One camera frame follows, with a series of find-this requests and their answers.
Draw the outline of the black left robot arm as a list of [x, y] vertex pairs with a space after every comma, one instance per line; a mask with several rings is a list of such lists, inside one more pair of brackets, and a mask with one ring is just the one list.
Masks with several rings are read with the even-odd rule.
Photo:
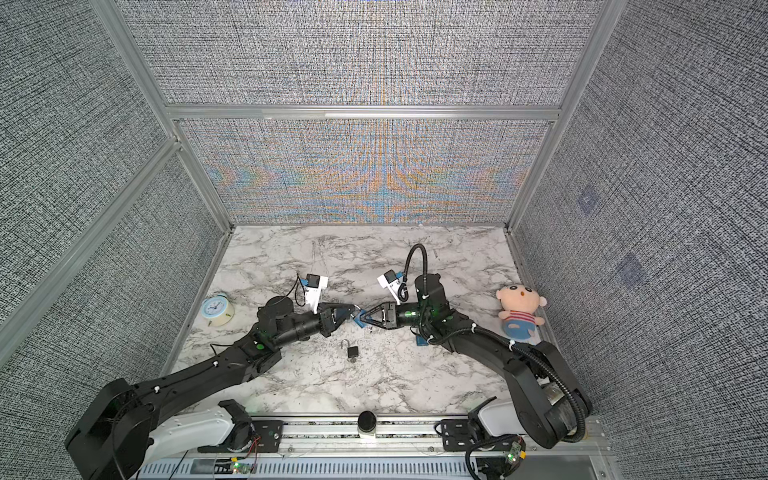
[[64, 445], [84, 479], [127, 479], [151, 445], [150, 432], [187, 407], [249, 382], [281, 359], [281, 348], [315, 334], [329, 337], [356, 316], [353, 304], [321, 302], [297, 313], [286, 297], [257, 311], [258, 321], [223, 351], [178, 372], [131, 384], [106, 384], [75, 423]]

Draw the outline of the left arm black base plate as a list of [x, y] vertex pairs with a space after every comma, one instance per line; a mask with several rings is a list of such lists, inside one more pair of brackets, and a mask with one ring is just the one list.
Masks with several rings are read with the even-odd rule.
[[282, 441], [284, 422], [281, 420], [255, 420], [250, 423], [238, 423], [225, 440], [215, 446], [197, 448], [198, 453], [233, 453], [245, 455], [247, 452], [277, 453]]

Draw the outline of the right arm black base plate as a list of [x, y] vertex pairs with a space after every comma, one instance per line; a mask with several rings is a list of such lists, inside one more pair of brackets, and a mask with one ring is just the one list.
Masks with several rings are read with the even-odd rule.
[[475, 420], [468, 418], [441, 419], [433, 425], [435, 433], [447, 452], [465, 452], [471, 446], [484, 441], [494, 440], [493, 444], [482, 446], [480, 451], [512, 451], [519, 453], [523, 448], [522, 439], [515, 441], [497, 440]]

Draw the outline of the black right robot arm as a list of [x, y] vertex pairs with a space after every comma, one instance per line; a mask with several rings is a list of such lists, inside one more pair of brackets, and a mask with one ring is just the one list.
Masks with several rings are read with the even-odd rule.
[[417, 300], [383, 302], [362, 310], [362, 323], [409, 327], [427, 344], [468, 356], [502, 376], [517, 420], [538, 445], [577, 443], [587, 433], [592, 403], [556, 346], [503, 337], [453, 308], [438, 274], [416, 279]]

